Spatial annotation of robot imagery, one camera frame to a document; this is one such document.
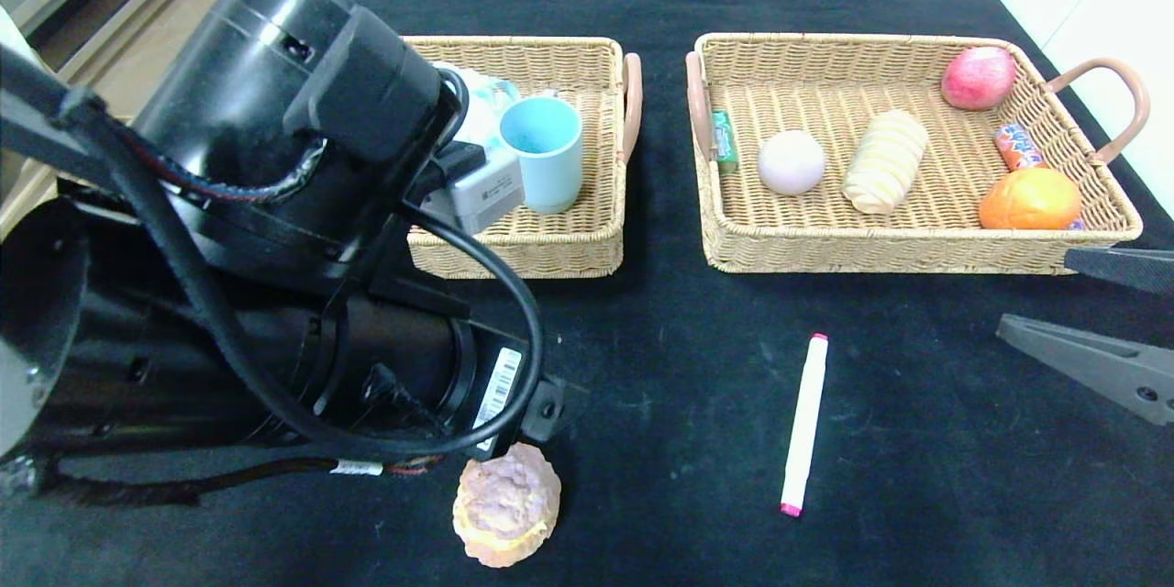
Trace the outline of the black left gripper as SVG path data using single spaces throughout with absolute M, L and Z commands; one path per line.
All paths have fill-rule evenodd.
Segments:
M 363 429 L 432 444 L 481 429 L 515 399 L 524 340 L 461 316 L 363 304 Z M 542 378 L 520 424 L 528 441 L 564 429 L 566 382 Z

